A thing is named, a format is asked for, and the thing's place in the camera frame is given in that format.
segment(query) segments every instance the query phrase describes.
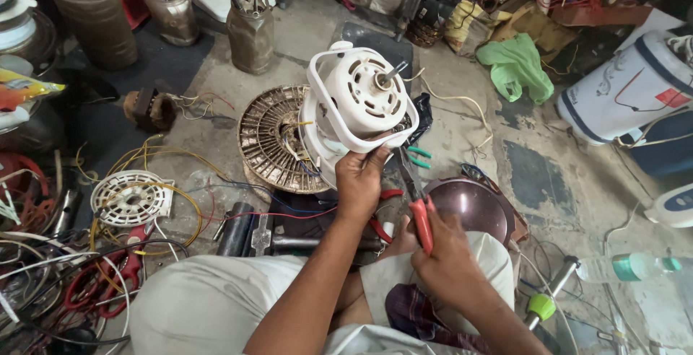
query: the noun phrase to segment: glass jar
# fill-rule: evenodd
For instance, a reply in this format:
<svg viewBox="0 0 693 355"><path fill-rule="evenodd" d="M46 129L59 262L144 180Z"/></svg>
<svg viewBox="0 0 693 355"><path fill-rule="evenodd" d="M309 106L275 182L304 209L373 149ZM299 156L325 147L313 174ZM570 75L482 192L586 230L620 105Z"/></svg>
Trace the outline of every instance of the glass jar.
<svg viewBox="0 0 693 355"><path fill-rule="evenodd" d="M91 64L116 70L137 61L121 0L54 0Z"/></svg>
<svg viewBox="0 0 693 355"><path fill-rule="evenodd" d="M179 47L191 45L200 31L193 14L192 0L144 0L157 24L160 36Z"/></svg>
<svg viewBox="0 0 693 355"><path fill-rule="evenodd" d="M226 20L231 43L231 62L241 71L259 75L270 68L274 54L272 8L263 5L258 13L231 5Z"/></svg>

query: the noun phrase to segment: white water cooler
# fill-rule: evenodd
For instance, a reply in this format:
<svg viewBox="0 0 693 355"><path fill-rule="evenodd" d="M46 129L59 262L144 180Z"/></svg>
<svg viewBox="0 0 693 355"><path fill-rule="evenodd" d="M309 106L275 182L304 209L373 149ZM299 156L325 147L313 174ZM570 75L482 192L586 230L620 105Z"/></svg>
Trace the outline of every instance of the white water cooler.
<svg viewBox="0 0 693 355"><path fill-rule="evenodd" d="M651 31L602 67L563 90L562 119L577 137L602 145L683 108L693 98L693 69L666 45L675 37ZM640 133L635 132L635 139Z"/></svg>

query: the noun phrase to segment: green-handled pliers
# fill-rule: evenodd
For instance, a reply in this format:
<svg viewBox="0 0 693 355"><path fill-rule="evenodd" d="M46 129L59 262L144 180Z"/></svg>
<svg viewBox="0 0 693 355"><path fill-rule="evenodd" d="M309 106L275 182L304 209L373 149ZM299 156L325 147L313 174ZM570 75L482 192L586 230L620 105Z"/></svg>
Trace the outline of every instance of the green-handled pliers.
<svg viewBox="0 0 693 355"><path fill-rule="evenodd" d="M419 155L427 157L429 159L433 158L433 155L431 155L430 153L424 151L423 149L417 148L415 146L409 146L409 147L407 147L407 150L410 152L413 152L413 153L418 153ZM411 163L414 163L415 165L417 165L419 167L431 168L431 165L429 165L428 163L424 163L424 162L420 161L419 159L417 159L416 157L413 157L411 155L408 155L408 156L409 156L409 160L411 160Z"/></svg>

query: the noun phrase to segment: person's right hand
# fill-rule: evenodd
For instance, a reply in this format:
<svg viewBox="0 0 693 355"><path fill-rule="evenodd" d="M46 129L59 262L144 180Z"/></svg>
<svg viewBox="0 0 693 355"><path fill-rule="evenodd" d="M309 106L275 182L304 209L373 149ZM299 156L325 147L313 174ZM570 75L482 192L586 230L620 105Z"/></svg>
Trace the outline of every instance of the person's right hand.
<svg viewBox="0 0 693 355"><path fill-rule="evenodd" d="M432 202L426 207L433 251L429 256L418 249L411 256L411 265L432 295L450 306L465 309L465 301L473 302L479 292L493 288L479 269L457 215L442 214L441 218Z"/></svg>

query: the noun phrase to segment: fan part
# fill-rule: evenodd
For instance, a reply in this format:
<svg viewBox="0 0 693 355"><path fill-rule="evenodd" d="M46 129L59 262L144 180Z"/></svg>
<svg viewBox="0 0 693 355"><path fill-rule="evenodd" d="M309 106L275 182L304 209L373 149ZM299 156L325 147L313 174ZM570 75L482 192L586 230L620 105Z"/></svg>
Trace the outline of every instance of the fan part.
<svg viewBox="0 0 693 355"><path fill-rule="evenodd" d="M238 121L238 146L248 167L277 189L293 193L330 188L299 141L299 108L309 89L307 85L269 89L248 104Z"/></svg>
<svg viewBox="0 0 693 355"><path fill-rule="evenodd" d="M135 227L168 216L173 190L149 183L173 185L149 171L129 170L102 180L91 194L91 210L115 227Z"/></svg>
<svg viewBox="0 0 693 355"><path fill-rule="evenodd" d="M393 70L378 52L353 48L348 41L337 41L310 60L310 91L299 114L299 120L307 124L299 126L299 134L311 162L333 189L335 165L350 150L368 153L379 146L394 148L418 128L419 114L402 78L397 74L386 80ZM411 127L377 138L406 116Z"/></svg>

